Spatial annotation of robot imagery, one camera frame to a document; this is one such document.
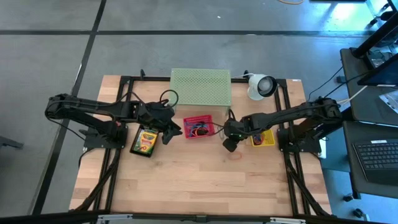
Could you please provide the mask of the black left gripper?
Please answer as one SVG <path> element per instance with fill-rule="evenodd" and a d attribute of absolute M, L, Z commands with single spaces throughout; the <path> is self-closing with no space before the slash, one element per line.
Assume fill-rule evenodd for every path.
<path fill-rule="evenodd" d="M 174 110 L 160 102 L 141 103 L 138 123 L 163 131 L 162 143 L 167 145 L 173 136 L 182 135 L 181 127 L 172 121 Z"/>

